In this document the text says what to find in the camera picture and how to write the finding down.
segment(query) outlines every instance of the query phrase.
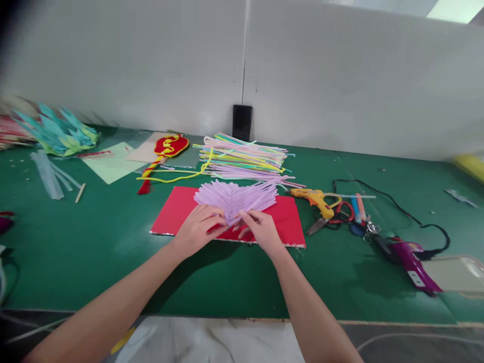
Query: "keys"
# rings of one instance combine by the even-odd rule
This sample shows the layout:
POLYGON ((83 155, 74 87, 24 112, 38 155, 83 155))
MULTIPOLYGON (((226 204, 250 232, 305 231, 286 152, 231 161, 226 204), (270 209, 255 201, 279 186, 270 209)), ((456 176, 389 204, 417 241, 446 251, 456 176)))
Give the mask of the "keys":
POLYGON ((372 222, 372 216, 367 216, 367 230, 363 236, 363 240, 370 244, 375 236, 377 236, 381 231, 380 226, 372 222))

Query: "pink straw heart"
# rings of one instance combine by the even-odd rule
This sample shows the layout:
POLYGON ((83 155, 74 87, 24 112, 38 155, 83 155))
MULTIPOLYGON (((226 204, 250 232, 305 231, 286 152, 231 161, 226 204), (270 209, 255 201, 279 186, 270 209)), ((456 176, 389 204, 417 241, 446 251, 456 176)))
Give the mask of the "pink straw heart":
POLYGON ((195 193, 194 199, 198 204, 209 204, 221 208, 225 213, 227 225, 234 225, 240 220, 235 217, 239 210, 249 211, 265 210, 276 203, 276 183, 280 181, 275 178, 267 183, 256 183, 248 187, 239 187, 235 183, 221 183, 218 180, 212 183, 202 184, 195 193))

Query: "white partition wall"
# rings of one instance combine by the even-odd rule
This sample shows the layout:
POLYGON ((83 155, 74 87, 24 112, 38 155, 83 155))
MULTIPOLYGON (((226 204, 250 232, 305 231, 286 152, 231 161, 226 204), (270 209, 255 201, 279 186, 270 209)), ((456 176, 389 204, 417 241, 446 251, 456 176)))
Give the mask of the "white partition wall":
POLYGON ((244 104, 259 141, 428 160, 484 150, 484 28, 253 0, 244 104))
POLYGON ((245 23, 239 0, 32 2, 2 57, 2 94, 112 125, 229 132, 245 23))
POLYGON ((230 133, 242 102, 261 142, 428 160, 484 150, 484 27, 329 2, 32 2, 0 91, 125 127, 230 133))

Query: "light green paper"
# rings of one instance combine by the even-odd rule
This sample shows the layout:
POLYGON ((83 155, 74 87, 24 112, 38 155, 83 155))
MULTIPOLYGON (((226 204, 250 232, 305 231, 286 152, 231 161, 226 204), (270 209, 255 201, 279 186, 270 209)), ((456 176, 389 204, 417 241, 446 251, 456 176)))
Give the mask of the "light green paper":
POLYGON ((82 161, 84 161, 107 184, 111 184, 143 165, 146 165, 143 161, 126 160, 126 156, 133 151, 133 148, 125 142, 121 142, 102 151, 108 150, 110 150, 114 156, 93 159, 89 159, 89 157, 82 158, 82 161))

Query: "black smartphone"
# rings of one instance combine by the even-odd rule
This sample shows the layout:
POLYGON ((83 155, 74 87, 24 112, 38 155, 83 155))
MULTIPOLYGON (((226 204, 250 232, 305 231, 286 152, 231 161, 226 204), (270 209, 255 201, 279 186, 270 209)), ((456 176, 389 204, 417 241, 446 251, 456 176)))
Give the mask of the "black smartphone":
POLYGON ((232 136, 249 141, 252 126, 252 106, 233 106, 232 136))

